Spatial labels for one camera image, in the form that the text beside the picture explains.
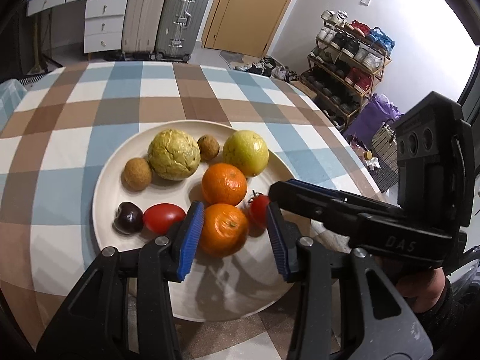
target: suitcase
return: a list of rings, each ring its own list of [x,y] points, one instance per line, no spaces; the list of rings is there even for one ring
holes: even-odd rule
[[[153,52],[165,0],[128,0],[123,24],[122,51]]]
[[[187,62],[195,47],[208,0],[165,0],[158,27],[157,60],[166,57]]]

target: human hand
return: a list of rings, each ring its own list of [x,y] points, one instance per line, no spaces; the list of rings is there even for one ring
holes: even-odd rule
[[[445,287],[445,280],[443,269],[437,268],[404,276],[396,287],[403,297],[416,298],[411,309],[418,314],[435,306]]]

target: orange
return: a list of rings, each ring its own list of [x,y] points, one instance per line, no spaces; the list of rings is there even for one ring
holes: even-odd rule
[[[210,256],[223,258],[238,252],[247,239],[248,219],[237,207],[214,204],[205,210],[198,244]]]
[[[236,206],[247,194],[247,179],[228,163],[216,163],[202,178],[203,197],[209,204],[225,203]]]

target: door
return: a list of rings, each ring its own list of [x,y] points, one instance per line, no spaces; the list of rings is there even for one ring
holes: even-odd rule
[[[220,0],[205,47],[261,56],[287,0]]]

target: woven basket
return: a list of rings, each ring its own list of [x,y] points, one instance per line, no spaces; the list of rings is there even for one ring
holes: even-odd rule
[[[393,122],[393,119],[385,121],[371,140],[373,156],[378,157],[380,168],[369,170],[369,173],[381,193],[398,182],[397,140],[394,131],[388,125],[390,120]]]

